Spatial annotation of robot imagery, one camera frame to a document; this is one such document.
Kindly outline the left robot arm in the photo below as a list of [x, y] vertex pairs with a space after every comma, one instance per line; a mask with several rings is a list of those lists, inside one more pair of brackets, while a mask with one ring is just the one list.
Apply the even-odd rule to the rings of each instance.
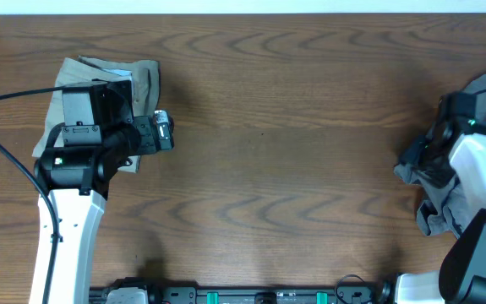
[[133, 157], [174, 146], [166, 111], [134, 113], [129, 79], [68, 84], [62, 89], [63, 120], [54, 127], [35, 177], [40, 234], [30, 302], [86, 303], [96, 235], [109, 183]]

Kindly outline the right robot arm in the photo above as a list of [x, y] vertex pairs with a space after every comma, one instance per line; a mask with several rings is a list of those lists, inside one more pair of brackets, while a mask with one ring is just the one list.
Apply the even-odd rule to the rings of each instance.
[[486, 303], [486, 123], [477, 104], [476, 93], [444, 95], [430, 135], [399, 158], [431, 186], [459, 181], [470, 222], [439, 270], [397, 277], [393, 303]]

